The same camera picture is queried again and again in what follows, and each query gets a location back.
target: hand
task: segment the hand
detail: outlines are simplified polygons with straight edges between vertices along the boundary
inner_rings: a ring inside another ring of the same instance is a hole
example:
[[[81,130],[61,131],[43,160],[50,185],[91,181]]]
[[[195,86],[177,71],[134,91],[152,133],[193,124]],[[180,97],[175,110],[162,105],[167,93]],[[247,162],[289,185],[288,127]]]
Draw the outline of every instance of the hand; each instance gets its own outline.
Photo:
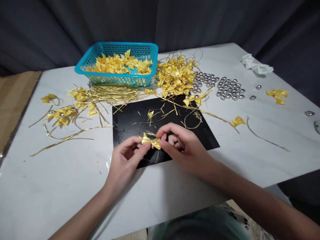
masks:
[[[173,132],[174,135],[170,135],[167,142],[165,139],[168,132]],[[159,128],[156,137],[161,137],[160,146],[183,170],[204,179],[207,175],[212,174],[217,162],[209,155],[193,132],[177,124],[169,123]],[[179,148],[183,148],[184,152],[179,152]]]
[[[127,186],[150,146],[150,143],[141,144],[138,136],[132,136],[113,149],[110,171],[104,185],[113,200],[116,200]]]

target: basket rim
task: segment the basket rim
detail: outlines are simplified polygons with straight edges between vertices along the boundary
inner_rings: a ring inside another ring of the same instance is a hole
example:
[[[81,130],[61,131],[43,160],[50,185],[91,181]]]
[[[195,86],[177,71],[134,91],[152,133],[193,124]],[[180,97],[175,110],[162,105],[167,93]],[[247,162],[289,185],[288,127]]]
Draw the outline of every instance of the basket rim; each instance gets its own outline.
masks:
[[[94,48],[95,45],[101,44],[101,43],[112,43],[112,44],[135,44],[135,45],[150,45],[155,48],[156,54],[151,59],[152,64],[158,63],[158,51],[159,47],[155,43],[142,43],[142,42],[96,42],[95,44],[91,45],[91,47],[86,51],[86,53],[83,55],[83,57],[79,60],[77,65],[74,68],[74,71],[78,74],[82,75],[93,75],[93,76],[104,76],[104,77],[133,77],[133,78],[151,78],[156,74],[157,66],[155,66],[152,70],[152,72],[148,75],[142,75],[142,74],[119,74],[119,73],[97,73],[97,72],[85,72],[80,69],[84,59],[86,59],[89,54],[91,53],[91,50]]]

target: pile of yellow bows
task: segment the pile of yellow bows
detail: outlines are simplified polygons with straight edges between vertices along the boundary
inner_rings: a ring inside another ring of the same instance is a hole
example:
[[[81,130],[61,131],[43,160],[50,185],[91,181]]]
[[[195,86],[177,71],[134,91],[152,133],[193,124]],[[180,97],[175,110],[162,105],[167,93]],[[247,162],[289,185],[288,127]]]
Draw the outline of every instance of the pile of yellow bows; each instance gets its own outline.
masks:
[[[137,68],[138,74],[147,75],[151,73],[149,68],[152,64],[152,60],[145,61],[138,60],[135,56],[130,56],[130,49],[124,53],[124,55],[113,53],[113,57],[102,54],[101,57],[96,58],[96,64],[92,67],[87,67],[88,72],[102,72],[102,73],[118,73],[118,74],[131,74],[129,69],[134,70]]]
[[[157,93],[157,91],[156,90],[153,90],[152,88],[146,88],[145,90],[144,90],[144,93],[146,93],[146,94],[151,94],[151,95],[156,95],[156,93]]]
[[[151,140],[150,138],[147,137],[147,135],[145,133],[143,133],[143,138],[142,138],[142,141],[141,143],[142,144],[145,144],[145,143],[151,143],[152,146],[154,146],[156,149],[161,149],[160,145],[159,145],[159,141],[160,141],[160,138],[155,138],[153,140]]]
[[[70,117],[75,117],[77,114],[77,110],[72,105],[68,105],[66,107],[62,107],[55,111],[50,111],[47,115],[47,119],[57,118],[57,122],[55,123],[57,126],[67,125],[70,121]]]
[[[52,100],[58,98],[56,95],[49,93],[47,96],[41,98],[42,102],[45,104],[53,103]]]
[[[277,88],[276,90],[274,90],[273,92],[270,91],[266,91],[268,96],[273,96],[276,99],[276,103],[277,104],[286,104],[284,101],[281,100],[281,98],[283,97],[287,97],[289,91],[282,91],[280,88]]]
[[[84,101],[88,99],[88,90],[84,89],[83,87],[72,89],[68,92],[67,96],[74,96],[77,102],[74,104],[78,108],[84,107]]]
[[[166,63],[158,64],[154,76],[156,79],[159,78],[157,87],[161,87],[162,95],[165,98],[168,95],[188,95],[195,78],[193,66],[197,66],[197,64],[192,60],[188,62],[184,56],[176,56],[176,58],[173,56]]]
[[[183,102],[186,104],[186,106],[189,106],[190,102],[195,101],[196,103],[198,103],[199,105],[202,106],[202,99],[203,98],[204,98],[204,94],[200,93],[197,98],[194,95],[190,95],[188,98],[183,100]]]
[[[241,117],[236,117],[235,121],[230,121],[232,126],[238,126],[239,124],[244,124],[246,125],[246,123],[244,122],[244,120]]]

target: pile of gold wire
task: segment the pile of gold wire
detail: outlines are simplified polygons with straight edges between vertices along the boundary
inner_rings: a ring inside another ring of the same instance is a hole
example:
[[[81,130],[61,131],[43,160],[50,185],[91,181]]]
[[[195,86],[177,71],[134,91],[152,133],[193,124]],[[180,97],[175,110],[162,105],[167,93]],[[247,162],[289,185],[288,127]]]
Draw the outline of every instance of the pile of gold wire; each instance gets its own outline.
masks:
[[[143,100],[149,94],[145,94],[139,87],[121,84],[91,84],[88,97],[91,103],[106,102],[111,106],[121,105],[121,109],[131,101]]]

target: white tissue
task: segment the white tissue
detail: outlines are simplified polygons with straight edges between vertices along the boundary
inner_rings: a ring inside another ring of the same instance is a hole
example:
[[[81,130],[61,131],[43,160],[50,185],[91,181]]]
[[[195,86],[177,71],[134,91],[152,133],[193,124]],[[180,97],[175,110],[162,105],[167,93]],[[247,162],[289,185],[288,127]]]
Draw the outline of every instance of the white tissue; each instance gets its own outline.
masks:
[[[256,74],[264,75],[270,72],[273,72],[273,67],[270,67],[267,64],[254,63],[254,57],[251,54],[244,55],[242,57],[242,63],[247,70],[251,69]]]

